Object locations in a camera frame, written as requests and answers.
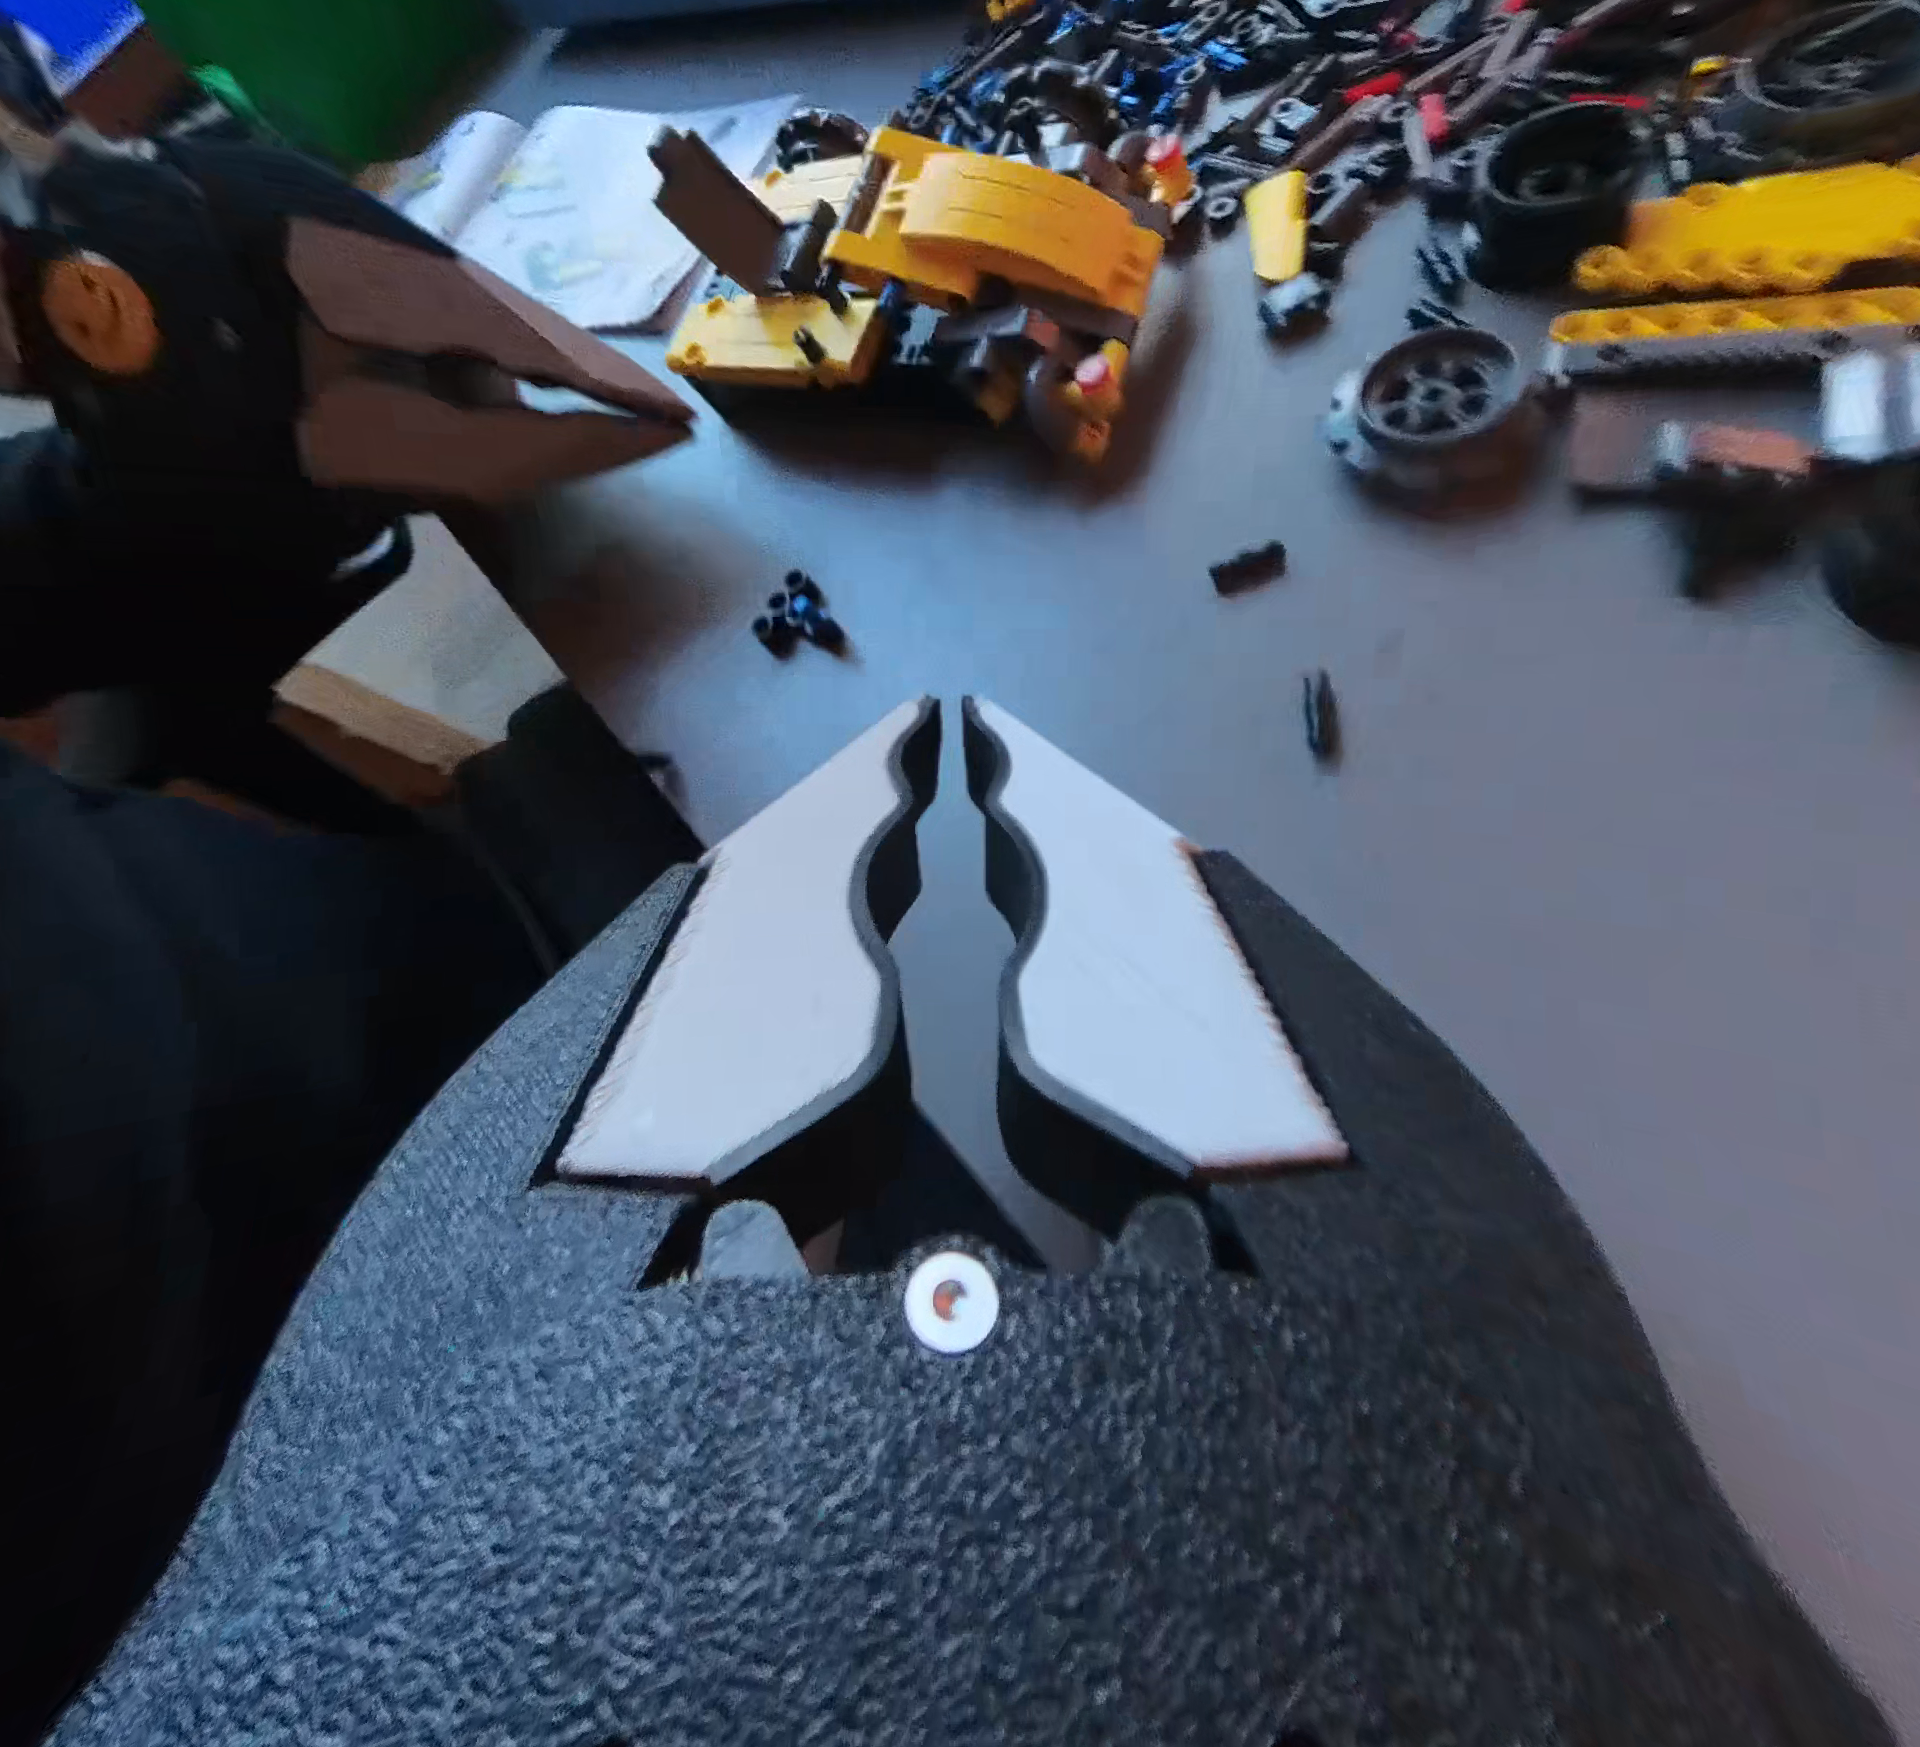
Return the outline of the yellow perforated panel brick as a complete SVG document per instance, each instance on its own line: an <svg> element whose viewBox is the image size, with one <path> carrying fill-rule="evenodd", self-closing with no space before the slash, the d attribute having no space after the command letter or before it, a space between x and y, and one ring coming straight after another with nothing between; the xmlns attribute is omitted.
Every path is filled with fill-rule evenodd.
<svg viewBox="0 0 1920 1747"><path fill-rule="evenodd" d="M1919 255L1919 159L1697 183L1636 201L1615 241L1573 263L1611 299L1815 293Z"/></svg>

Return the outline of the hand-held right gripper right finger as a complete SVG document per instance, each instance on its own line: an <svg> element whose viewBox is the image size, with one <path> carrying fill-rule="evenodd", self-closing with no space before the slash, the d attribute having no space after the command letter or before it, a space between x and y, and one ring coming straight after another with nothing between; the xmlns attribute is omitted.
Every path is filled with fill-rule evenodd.
<svg viewBox="0 0 1920 1747"><path fill-rule="evenodd" d="M997 1117L1021 1175L1120 1231L1146 1199L1346 1165L1189 835L1001 703L964 697L962 735L1013 935Z"/></svg>

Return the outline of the grey sprocket wheel hub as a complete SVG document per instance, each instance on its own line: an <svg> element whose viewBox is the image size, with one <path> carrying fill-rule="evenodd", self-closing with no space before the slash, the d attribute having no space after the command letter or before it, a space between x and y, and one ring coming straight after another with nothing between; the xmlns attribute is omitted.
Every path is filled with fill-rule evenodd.
<svg viewBox="0 0 1920 1747"><path fill-rule="evenodd" d="M1416 329L1348 371L1323 421L1332 461L1361 485L1422 505L1514 479L1545 433L1519 349L1455 323Z"/></svg>
<svg viewBox="0 0 1920 1747"><path fill-rule="evenodd" d="M1872 0L1807 15L1740 65L1740 91L1790 117L1881 117L1917 105L1919 3Z"/></svg>

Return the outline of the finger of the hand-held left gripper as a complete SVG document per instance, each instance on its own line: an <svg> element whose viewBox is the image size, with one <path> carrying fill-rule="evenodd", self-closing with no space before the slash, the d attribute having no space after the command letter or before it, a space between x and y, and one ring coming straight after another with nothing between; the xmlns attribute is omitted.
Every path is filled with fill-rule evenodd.
<svg viewBox="0 0 1920 1747"><path fill-rule="evenodd" d="M643 421L687 427L695 409L629 353L449 249L300 217L287 271L319 327L356 349L488 363Z"/></svg>
<svg viewBox="0 0 1920 1747"><path fill-rule="evenodd" d="M297 419L302 471L319 485L400 493L420 505L503 505L623 469L690 435L687 409L543 411L458 407L373 377L321 389Z"/></svg>

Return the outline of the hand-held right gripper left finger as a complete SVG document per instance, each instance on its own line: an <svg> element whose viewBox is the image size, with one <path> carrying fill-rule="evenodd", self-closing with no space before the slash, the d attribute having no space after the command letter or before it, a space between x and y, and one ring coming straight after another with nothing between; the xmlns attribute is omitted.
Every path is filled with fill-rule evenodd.
<svg viewBox="0 0 1920 1747"><path fill-rule="evenodd" d="M760 1201L817 1237L914 1109L892 937L922 889L937 697L890 709L709 849L558 1145L567 1183Z"/></svg>

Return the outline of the black connector with blue pin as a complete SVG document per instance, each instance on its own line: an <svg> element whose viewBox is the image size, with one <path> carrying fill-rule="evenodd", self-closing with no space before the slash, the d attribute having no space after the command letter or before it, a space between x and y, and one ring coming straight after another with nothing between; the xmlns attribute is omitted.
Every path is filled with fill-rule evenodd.
<svg viewBox="0 0 1920 1747"><path fill-rule="evenodd" d="M750 623L756 641L787 659L812 645L828 655L846 655L851 637L832 613L822 585L806 569L790 567Z"/></svg>

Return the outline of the yellow beam with grey rack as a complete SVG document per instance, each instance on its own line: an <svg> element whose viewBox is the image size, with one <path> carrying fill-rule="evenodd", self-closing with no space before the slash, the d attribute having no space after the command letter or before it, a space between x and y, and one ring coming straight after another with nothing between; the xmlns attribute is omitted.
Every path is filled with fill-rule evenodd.
<svg viewBox="0 0 1920 1747"><path fill-rule="evenodd" d="M1917 337L1919 287L1621 305L1556 317L1542 369L1562 383L1809 373Z"/></svg>

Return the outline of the person's dark trouser leg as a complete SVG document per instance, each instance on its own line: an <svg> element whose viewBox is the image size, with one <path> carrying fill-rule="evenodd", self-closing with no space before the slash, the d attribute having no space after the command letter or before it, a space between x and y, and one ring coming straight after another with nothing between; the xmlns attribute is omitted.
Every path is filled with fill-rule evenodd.
<svg viewBox="0 0 1920 1747"><path fill-rule="evenodd" d="M668 797L662 753L621 743L570 685L520 703L450 773L449 819L486 863L548 967L597 939L706 843Z"/></svg>

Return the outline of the small yellow curved panel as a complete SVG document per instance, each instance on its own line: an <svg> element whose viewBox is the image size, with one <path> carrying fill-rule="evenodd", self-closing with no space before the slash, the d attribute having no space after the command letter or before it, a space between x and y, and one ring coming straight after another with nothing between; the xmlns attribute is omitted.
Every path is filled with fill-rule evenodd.
<svg viewBox="0 0 1920 1747"><path fill-rule="evenodd" d="M1313 175L1301 169L1260 179L1243 193L1252 271L1263 287L1309 271Z"/></svg>

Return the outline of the black toy tire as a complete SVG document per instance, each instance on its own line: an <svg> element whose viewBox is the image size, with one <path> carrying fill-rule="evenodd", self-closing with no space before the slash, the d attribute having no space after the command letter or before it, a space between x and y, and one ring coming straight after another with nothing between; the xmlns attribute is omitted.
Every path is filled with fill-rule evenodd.
<svg viewBox="0 0 1920 1747"><path fill-rule="evenodd" d="M1504 127L1473 183L1473 275L1497 291L1570 283L1585 253L1621 243L1648 161L1643 111L1615 101L1554 103Z"/></svg>

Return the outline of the yellow toy brick vehicle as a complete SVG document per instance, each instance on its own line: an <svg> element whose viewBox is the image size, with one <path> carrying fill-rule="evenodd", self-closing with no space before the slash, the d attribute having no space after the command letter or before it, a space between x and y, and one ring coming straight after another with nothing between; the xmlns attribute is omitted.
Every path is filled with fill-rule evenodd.
<svg viewBox="0 0 1920 1747"><path fill-rule="evenodd" d="M719 409L949 403L1106 461L1179 217L1182 143L997 155L904 127L737 175L695 131L648 145L656 205L713 269L667 363Z"/></svg>

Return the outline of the grey panel brick assembly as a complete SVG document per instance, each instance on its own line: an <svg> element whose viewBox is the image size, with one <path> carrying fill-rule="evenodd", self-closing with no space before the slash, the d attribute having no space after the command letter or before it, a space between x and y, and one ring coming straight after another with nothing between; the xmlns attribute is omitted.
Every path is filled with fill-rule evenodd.
<svg viewBox="0 0 1920 1747"><path fill-rule="evenodd" d="M1809 379L1817 399L1812 435L1725 419L1669 419L1641 461L1574 465L1569 485L1577 501L1669 511L1817 505L1917 463L1917 339L1902 327L1892 339L1815 335L1771 353L1698 349L1679 367L1750 367Z"/></svg>

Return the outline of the person's left forearm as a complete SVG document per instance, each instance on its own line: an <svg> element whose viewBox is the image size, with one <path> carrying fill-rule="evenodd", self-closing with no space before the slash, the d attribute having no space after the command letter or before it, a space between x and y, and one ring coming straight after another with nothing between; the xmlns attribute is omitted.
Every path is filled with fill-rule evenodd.
<svg viewBox="0 0 1920 1747"><path fill-rule="evenodd" d="M5 515L3 713L108 689L267 689L388 591L416 557L404 519L224 537L108 525L102 511Z"/></svg>

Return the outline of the instruction booklet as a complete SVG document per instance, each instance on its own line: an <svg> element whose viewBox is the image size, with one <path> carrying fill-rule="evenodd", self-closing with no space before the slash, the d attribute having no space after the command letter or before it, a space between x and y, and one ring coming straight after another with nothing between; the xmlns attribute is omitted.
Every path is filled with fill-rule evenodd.
<svg viewBox="0 0 1920 1747"><path fill-rule="evenodd" d="M660 215L650 155L660 129L692 131L735 175L756 175L798 105L792 95L680 113L557 105L528 125L475 109L396 163L378 191L564 319L639 331L703 263Z"/></svg>

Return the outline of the black spoked toy wheel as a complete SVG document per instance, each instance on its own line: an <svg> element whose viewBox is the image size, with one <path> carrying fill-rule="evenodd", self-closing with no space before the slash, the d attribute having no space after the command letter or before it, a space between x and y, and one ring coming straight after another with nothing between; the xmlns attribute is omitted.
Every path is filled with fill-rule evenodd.
<svg viewBox="0 0 1920 1747"><path fill-rule="evenodd" d="M1821 573L1862 633L1919 651L1919 481L1882 483L1825 537Z"/></svg>

